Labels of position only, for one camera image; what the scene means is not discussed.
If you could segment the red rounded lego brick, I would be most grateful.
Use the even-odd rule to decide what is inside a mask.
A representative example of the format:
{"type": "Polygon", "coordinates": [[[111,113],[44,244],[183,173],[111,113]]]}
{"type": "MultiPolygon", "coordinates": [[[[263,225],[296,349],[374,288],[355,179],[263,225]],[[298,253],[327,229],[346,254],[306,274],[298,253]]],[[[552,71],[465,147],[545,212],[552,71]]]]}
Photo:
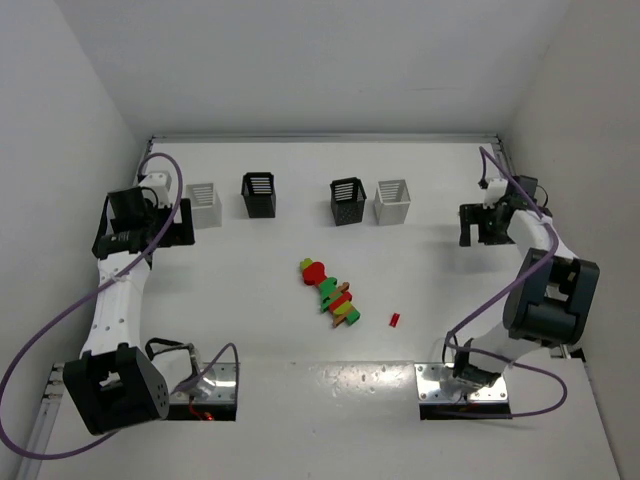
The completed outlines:
{"type": "Polygon", "coordinates": [[[301,270],[302,279],[305,285],[319,286],[327,279],[325,265],[322,262],[313,261],[304,271],[301,270]]]}

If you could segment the green red brown lego stack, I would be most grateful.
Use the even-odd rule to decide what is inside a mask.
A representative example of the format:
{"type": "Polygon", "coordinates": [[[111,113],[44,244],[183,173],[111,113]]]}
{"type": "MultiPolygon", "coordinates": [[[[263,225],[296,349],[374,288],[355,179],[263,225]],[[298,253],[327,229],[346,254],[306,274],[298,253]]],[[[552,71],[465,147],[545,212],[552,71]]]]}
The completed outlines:
{"type": "Polygon", "coordinates": [[[334,328],[342,324],[353,325],[360,319],[361,313],[353,304],[348,282],[339,283],[336,278],[328,277],[317,289],[320,295],[320,311],[331,315],[334,328]]]}

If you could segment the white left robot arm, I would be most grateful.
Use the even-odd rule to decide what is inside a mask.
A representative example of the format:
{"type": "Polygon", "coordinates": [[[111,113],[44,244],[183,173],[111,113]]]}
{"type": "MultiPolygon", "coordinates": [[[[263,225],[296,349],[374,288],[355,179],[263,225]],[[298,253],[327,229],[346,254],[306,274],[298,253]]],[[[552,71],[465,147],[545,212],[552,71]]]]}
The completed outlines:
{"type": "Polygon", "coordinates": [[[105,199],[92,246],[102,290],[80,356],[63,369],[64,385],[93,435],[165,419],[170,394],[197,374],[192,344],[140,340],[153,265],[147,247],[195,242],[189,201],[171,200],[169,193],[167,186],[144,182],[105,199]]]}

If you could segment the lime lego brick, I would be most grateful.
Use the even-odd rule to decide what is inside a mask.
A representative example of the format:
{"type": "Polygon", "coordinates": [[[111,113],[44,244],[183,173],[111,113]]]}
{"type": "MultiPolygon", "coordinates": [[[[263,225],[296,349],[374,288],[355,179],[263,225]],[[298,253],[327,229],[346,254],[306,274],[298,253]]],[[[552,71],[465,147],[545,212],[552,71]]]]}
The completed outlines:
{"type": "Polygon", "coordinates": [[[310,258],[305,258],[304,260],[302,260],[299,264],[300,269],[302,271],[304,271],[305,269],[307,269],[310,265],[313,264],[313,261],[310,258]]]}

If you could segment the small red lego piece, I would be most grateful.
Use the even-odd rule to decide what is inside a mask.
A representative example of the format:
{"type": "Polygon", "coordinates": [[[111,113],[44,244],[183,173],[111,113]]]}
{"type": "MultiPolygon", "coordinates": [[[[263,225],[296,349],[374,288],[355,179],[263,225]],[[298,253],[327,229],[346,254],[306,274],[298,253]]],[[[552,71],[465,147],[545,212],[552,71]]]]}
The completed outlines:
{"type": "Polygon", "coordinates": [[[399,313],[394,313],[394,314],[392,315],[392,317],[391,317],[391,320],[390,320],[389,325],[390,325],[392,328],[396,328],[396,327],[397,327],[397,324],[398,324],[398,322],[399,322],[399,319],[400,319],[400,314],[399,314],[399,313]]]}

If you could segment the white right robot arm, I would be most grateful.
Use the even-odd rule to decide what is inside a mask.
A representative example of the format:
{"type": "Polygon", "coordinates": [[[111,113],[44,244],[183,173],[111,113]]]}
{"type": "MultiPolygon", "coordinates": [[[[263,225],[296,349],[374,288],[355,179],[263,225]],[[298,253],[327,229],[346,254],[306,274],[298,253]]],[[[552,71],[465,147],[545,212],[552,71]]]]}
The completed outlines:
{"type": "Polygon", "coordinates": [[[452,376],[471,391],[493,385],[508,365],[533,351],[576,344],[600,275],[596,263],[576,256],[559,238],[550,211],[534,198],[536,179],[490,178],[480,186],[483,201],[459,209],[460,245],[470,245],[476,226],[480,243],[514,244],[523,263],[501,320],[455,354],[452,376]]]}

